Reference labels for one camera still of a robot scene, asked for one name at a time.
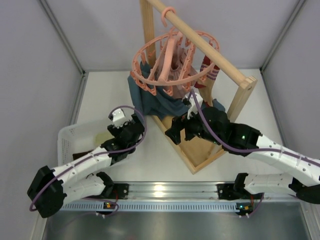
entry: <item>wooden frame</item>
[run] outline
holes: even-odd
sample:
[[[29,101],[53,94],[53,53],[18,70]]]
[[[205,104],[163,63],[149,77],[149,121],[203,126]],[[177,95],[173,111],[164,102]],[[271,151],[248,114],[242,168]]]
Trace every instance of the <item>wooden frame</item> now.
[[[155,38],[153,8],[155,8],[159,13],[162,13],[166,7],[167,6],[165,6],[160,0],[140,0],[145,43]],[[254,90],[257,80],[253,76],[246,77],[243,75],[224,56],[210,46],[208,42],[199,36],[172,11],[168,11],[165,14],[165,18],[170,21],[172,25],[175,26],[180,32],[182,32],[191,42],[193,42],[211,61],[213,61],[220,68],[221,71],[229,76],[235,82],[235,84],[238,85],[238,89],[227,111],[229,120],[234,122]],[[147,54],[152,52],[154,49],[155,45],[151,45],[149,49],[147,49]],[[154,58],[149,60],[149,64],[151,66],[153,66],[155,59],[156,55],[154,54]],[[163,133],[171,125],[171,118],[165,118],[163,121],[160,121],[158,117],[153,116],[153,120]],[[184,138],[183,134],[184,133],[181,131],[181,140]],[[182,160],[193,174],[206,167],[208,164],[212,163],[225,153],[220,146],[214,145],[200,138],[194,138],[189,142],[182,141],[179,145],[175,145],[170,139],[169,142],[172,144],[173,148],[181,156]],[[198,149],[201,146],[205,146],[208,151],[193,151],[193,148]]]

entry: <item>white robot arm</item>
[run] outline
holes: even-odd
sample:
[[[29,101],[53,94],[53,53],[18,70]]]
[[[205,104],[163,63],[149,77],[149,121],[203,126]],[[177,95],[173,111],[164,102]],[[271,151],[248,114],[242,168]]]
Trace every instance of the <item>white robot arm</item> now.
[[[259,130],[245,124],[232,123],[227,114],[214,107],[200,109],[201,99],[193,93],[188,101],[191,110],[172,119],[165,134],[175,143],[199,137],[234,155],[260,160],[283,171],[282,174],[257,175],[239,173],[234,183],[218,184],[221,200],[254,199],[262,193],[295,195],[297,198],[320,204],[320,161],[305,157],[273,142]],[[114,183],[105,172],[99,172],[135,151],[145,136],[146,125],[133,114],[132,120],[117,110],[108,130],[114,136],[81,158],[63,166],[39,169],[27,191],[32,200],[31,211],[47,218],[72,201],[86,197],[109,198]]]
[[[107,127],[114,138],[68,164],[40,168],[27,191],[32,200],[30,210],[47,218],[75,200],[92,196],[108,198],[114,183],[105,172],[99,171],[125,159],[145,137],[146,126],[135,114],[131,116],[129,120],[122,109],[117,109],[112,113],[113,124]]]
[[[218,186],[219,198],[235,200],[261,193],[290,194],[297,198],[320,204],[320,161],[294,152],[245,124],[233,123],[227,114],[215,107],[200,109],[202,98],[191,92],[188,96],[189,112],[172,119],[165,134],[175,143],[194,137],[206,139],[234,155],[260,160],[283,171],[282,174],[257,175],[239,173],[232,186]]]

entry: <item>blue cloth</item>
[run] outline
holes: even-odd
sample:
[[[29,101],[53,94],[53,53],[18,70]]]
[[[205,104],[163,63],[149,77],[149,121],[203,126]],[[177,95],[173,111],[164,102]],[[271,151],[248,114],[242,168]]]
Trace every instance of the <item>blue cloth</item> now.
[[[151,67],[149,64],[143,65],[140,63],[141,73],[144,78],[150,75]],[[127,78],[131,100],[134,107],[139,110],[143,115],[155,115],[159,119],[165,118],[165,116],[181,116],[188,111],[188,107],[183,104],[181,99],[174,99],[163,91],[162,86],[156,87],[156,95],[152,95],[150,92],[143,90],[139,87],[135,80],[130,75]],[[213,106],[219,110],[225,111],[223,105],[221,105],[216,99],[213,100]]]

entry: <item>white wall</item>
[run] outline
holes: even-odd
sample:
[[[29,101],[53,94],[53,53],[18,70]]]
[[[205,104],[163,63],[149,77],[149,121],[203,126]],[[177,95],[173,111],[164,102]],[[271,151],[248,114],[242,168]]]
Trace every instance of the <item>white wall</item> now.
[[[0,1],[0,233],[29,239],[37,213],[27,190],[57,164],[80,74],[36,0]]]
[[[144,44],[138,0],[47,0],[87,70],[129,70]],[[298,0],[163,0],[220,42],[237,67],[258,68]],[[154,10],[156,34],[166,29]],[[194,59],[201,64],[203,55]]]
[[[320,158],[320,1],[309,0],[265,71],[288,147]]]

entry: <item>pink cloth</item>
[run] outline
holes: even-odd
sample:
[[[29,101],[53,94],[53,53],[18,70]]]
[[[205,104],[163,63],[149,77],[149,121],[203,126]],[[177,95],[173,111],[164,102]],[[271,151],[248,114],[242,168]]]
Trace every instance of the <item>pink cloth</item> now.
[[[181,48],[180,46],[175,48],[173,52],[173,57],[172,57],[171,69],[168,76],[169,80],[178,80],[186,57],[187,57],[186,49]],[[158,66],[157,72],[155,73],[155,79],[158,79],[161,74],[161,71],[164,65],[164,60],[165,60],[165,56],[163,55],[159,59],[159,66]],[[189,75],[193,76],[193,75],[196,75],[197,73],[198,72],[191,66]],[[188,91],[186,91],[181,84],[172,86],[172,91],[173,91],[172,97],[174,99],[182,99],[188,93]]]

